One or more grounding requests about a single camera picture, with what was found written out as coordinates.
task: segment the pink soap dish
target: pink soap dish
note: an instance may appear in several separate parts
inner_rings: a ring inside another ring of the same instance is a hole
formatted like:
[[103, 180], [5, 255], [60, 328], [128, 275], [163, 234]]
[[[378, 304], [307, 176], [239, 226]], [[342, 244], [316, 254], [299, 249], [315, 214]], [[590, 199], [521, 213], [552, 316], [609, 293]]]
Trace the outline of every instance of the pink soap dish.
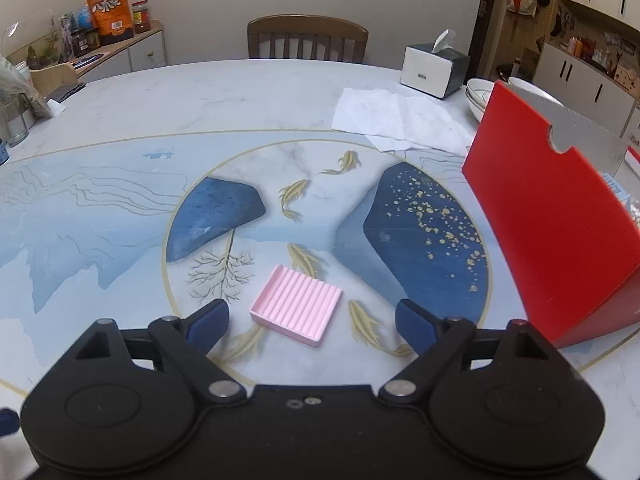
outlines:
[[279, 265], [249, 312], [256, 323], [318, 346], [341, 294], [336, 286]]

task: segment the wooden chair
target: wooden chair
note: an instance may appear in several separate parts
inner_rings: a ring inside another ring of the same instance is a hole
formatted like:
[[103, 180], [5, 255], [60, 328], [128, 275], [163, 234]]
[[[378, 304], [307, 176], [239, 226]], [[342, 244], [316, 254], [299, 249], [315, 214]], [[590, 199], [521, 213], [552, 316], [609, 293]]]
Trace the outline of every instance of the wooden chair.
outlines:
[[78, 84], [76, 70], [69, 63], [61, 63], [30, 72], [33, 86], [42, 96], [49, 95], [62, 85]]
[[354, 42], [352, 63], [364, 61], [364, 50], [367, 47], [369, 31], [360, 25], [330, 18], [328, 16], [309, 16], [302, 14], [278, 14], [265, 16], [249, 22], [246, 27], [249, 47], [249, 59], [260, 58], [260, 35], [270, 35], [269, 57], [276, 57], [276, 34], [284, 34], [283, 59], [290, 59], [290, 37], [298, 36], [298, 49], [296, 59], [303, 59], [305, 36], [313, 36], [310, 59], [318, 58], [318, 37], [326, 36], [328, 41], [324, 44], [324, 60], [329, 61], [331, 56], [332, 39], [340, 40], [338, 48], [338, 61], [344, 61], [345, 40]]

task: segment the orange snack bag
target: orange snack bag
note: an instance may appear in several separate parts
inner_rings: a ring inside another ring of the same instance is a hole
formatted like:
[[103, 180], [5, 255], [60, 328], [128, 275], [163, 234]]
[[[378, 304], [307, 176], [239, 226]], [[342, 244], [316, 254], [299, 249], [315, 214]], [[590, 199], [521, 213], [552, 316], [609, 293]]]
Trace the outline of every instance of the orange snack bag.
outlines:
[[133, 38], [133, 22], [128, 0], [86, 0], [91, 21], [103, 45]]

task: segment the white bowl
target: white bowl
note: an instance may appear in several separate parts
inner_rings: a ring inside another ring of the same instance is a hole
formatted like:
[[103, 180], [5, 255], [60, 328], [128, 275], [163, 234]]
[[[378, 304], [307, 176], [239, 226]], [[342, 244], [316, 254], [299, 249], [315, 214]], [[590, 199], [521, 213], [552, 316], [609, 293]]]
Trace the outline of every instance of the white bowl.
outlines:
[[469, 97], [466, 98], [469, 103], [469, 108], [471, 109], [471, 113], [478, 120], [478, 122], [482, 121], [482, 117], [484, 116], [484, 110], [476, 105], [475, 101], [472, 101]]
[[494, 91], [495, 83], [487, 81], [487, 79], [470, 79], [466, 82], [466, 87], [470, 92], [470, 97], [476, 103], [476, 106], [484, 110], [491, 98], [491, 92]]
[[526, 91], [529, 91], [532, 94], [539, 95], [540, 97], [544, 97], [545, 99], [549, 99], [550, 101], [553, 101], [556, 104], [564, 106], [560, 101], [558, 101], [558, 99], [553, 97], [551, 94], [548, 94], [542, 88], [538, 88], [537, 86], [532, 85], [528, 81], [524, 81], [524, 79], [520, 79], [519, 77], [510, 77], [509, 84], [512, 84], [514, 86], [517, 86], [518, 88], [522, 88]]

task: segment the fish tank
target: fish tank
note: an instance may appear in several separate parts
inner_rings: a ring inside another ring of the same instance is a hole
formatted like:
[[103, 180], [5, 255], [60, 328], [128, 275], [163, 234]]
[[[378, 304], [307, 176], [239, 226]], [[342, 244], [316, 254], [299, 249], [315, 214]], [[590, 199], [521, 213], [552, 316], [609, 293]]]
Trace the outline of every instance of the fish tank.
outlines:
[[58, 64], [61, 55], [60, 17], [51, 9], [15, 22], [2, 35], [0, 56], [14, 66], [25, 61], [30, 70], [40, 70]]

